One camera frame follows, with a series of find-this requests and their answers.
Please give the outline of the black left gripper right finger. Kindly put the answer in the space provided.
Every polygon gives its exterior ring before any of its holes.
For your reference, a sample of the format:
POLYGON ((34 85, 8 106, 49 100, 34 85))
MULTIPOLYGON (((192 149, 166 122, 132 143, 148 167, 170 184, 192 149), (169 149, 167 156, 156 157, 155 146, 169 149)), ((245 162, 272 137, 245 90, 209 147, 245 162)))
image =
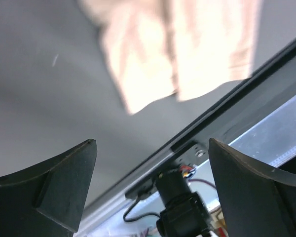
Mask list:
POLYGON ((209 161, 231 237, 296 237, 296 174, 214 138, 209 161))

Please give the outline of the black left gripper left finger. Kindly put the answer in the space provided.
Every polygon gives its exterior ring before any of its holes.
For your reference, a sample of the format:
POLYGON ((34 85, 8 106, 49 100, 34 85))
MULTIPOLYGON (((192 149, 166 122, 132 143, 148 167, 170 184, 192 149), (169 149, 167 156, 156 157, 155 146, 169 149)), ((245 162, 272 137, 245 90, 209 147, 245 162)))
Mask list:
POLYGON ((79 229, 97 157, 88 139, 0 177, 0 237, 72 237, 79 229))

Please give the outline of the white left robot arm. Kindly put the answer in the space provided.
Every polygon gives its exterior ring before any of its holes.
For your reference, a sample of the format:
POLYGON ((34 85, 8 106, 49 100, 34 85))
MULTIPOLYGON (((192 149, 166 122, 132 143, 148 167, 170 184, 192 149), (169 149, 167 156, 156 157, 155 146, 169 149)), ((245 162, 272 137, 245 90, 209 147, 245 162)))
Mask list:
MULTIPOLYGON (((86 140, 68 151, 0 177, 0 237, 71 237, 78 231, 97 155, 86 140)), ((296 237, 296 174, 246 156, 215 139, 209 160, 231 237, 296 237)), ((178 169, 155 185, 165 205, 164 237, 204 237, 211 218, 178 169)))

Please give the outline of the beige t shirt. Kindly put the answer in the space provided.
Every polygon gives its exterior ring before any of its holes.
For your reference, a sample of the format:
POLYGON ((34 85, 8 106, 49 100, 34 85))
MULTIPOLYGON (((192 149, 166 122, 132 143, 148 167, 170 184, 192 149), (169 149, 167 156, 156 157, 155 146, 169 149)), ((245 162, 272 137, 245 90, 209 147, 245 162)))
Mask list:
POLYGON ((126 111, 203 96, 252 72, 260 0, 80 0, 126 111))

